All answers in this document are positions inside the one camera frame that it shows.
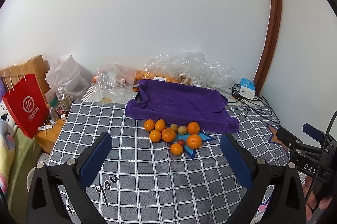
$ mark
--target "brown star pattern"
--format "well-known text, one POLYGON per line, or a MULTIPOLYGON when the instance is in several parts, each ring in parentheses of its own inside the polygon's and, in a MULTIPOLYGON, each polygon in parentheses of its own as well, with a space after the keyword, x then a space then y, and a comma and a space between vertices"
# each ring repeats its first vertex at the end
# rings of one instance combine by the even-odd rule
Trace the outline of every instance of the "brown star pattern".
POLYGON ((277 129, 275 127, 273 127, 272 125, 270 125, 270 124, 267 124, 267 125, 268 125, 268 128, 269 128, 269 131, 272 133, 272 136, 270 137, 270 139, 269 139, 268 142, 282 145, 282 147, 284 148, 285 152, 287 153, 288 152, 288 147, 285 146, 284 143, 282 143, 281 141, 279 141, 277 139, 277 136, 276 136, 277 129))

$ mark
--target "tangerine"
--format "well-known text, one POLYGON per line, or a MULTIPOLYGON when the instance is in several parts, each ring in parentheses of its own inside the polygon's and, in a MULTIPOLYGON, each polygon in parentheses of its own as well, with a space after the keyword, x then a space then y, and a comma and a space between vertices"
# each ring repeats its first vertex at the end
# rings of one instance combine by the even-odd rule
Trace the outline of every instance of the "tangerine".
POLYGON ((144 122, 144 128, 146 131, 152 131, 154 129, 154 121, 153 120, 147 120, 144 122))
POLYGON ((183 147, 179 143, 173 143, 170 148, 172 154, 179 156, 183 153, 183 147))
POLYGON ((195 121, 190 122, 187 126, 187 131, 193 135, 193 134, 199 134, 200 132, 200 126, 198 123, 196 123, 195 121))
POLYGON ((154 129, 158 130, 159 132, 162 132, 166 127, 166 123, 164 120, 158 120, 156 124, 154 125, 154 129))
POLYGON ((161 140, 161 133, 157 130, 153 130, 150 132, 150 140, 152 140, 154 143, 157 143, 161 140))
POLYGON ((171 143, 176 138, 176 132, 171 128, 166 128, 162 131, 161 137, 164 142, 171 143))
POLYGON ((187 146, 190 147, 191 149, 198 149, 201 146, 202 142, 203 141, 201 137, 195 134, 190 135, 186 140, 187 146))

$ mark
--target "power cord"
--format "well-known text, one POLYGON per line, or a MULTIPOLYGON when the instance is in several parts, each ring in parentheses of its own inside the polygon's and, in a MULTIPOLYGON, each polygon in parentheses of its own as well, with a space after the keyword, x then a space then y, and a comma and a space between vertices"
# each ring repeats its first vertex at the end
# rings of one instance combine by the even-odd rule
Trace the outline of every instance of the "power cord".
POLYGON ((246 105, 248 108, 250 108, 251 110, 253 110, 256 114, 258 114, 259 116, 263 117, 266 120, 269 120, 271 122, 274 122, 275 124, 280 124, 280 120, 277 117, 277 115, 275 114, 274 110, 272 109, 272 107, 269 105, 269 102, 266 100, 266 98, 260 94, 255 95, 254 99, 250 100, 247 99, 243 96, 240 95, 239 90, 237 89, 237 87, 239 87, 239 85, 237 83, 235 83, 233 85, 233 87, 231 88, 232 90, 232 97, 236 98, 236 101, 233 102, 228 102, 228 103, 236 103, 238 101, 240 101, 243 105, 246 105), (254 103, 254 101, 260 101, 263 103, 264 106, 266 106, 269 110, 269 114, 266 114, 264 112, 260 112, 257 111, 256 109, 254 109, 253 107, 251 107, 247 102, 252 103, 256 106, 260 106, 259 104, 254 103))
POLYGON ((313 180, 311 181, 310 183, 310 186, 309 186, 309 189, 308 189, 308 192, 307 192, 307 195, 305 196, 305 204, 307 203, 309 197, 310 197, 310 194, 311 194, 311 191, 312 191, 312 188, 314 187, 314 183, 318 177, 318 174, 319 174, 319 171, 320 171, 320 166, 321 166, 321 161, 322 161, 322 156, 323 156, 323 152, 324 152, 324 149, 325 149, 325 145, 326 145, 326 140, 328 139, 328 136, 330 134, 330 130, 331 130, 331 127, 335 121, 337 117, 337 111, 333 114, 331 120, 330 120, 330 123, 328 125, 328 128, 326 129, 326 132, 325 132, 325 136, 324 136, 324 139, 323 139, 323 145, 321 147, 321 151, 320 151, 320 156, 318 157, 318 166, 317 166, 317 171, 315 173, 315 176, 313 178, 313 180))

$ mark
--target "person's hand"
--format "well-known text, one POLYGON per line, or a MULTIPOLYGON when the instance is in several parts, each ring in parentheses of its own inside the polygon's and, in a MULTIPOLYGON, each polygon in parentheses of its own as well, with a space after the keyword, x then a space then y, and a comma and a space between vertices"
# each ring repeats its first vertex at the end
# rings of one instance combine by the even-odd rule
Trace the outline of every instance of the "person's hand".
MULTIPOLYGON (((305 183, 303 185, 304 196, 306 196, 306 194, 307 194, 307 192, 309 190, 311 181, 312 181, 312 177, 307 176, 306 179, 305 179, 305 183)), ((319 208, 321 210, 325 210, 329 206, 331 200, 332 200, 332 197, 322 199, 320 201, 319 208)), ((316 197, 313 194, 313 192, 311 192, 310 196, 309 196, 309 199, 308 199, 308 202, 305 205, 305 210, 306 210, 306 214, 307 214, 307 221, 312 217, 312 211, 311 211, 311 209, 314 209, 316 207, 316 205, 317 205, 316 197)))

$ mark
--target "plastic water bottle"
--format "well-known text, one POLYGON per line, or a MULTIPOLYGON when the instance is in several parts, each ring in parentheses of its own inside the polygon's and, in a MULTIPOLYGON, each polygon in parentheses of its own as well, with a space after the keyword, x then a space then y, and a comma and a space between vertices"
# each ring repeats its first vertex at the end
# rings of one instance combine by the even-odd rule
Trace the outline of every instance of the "plastic water bottle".
POLYGON ((70 111, 71 108, 71 99, 69 94, 65 91, 64 87, 61 86, 58 88, 57 98, 61 104, 62 110, 66 113, 70 111))

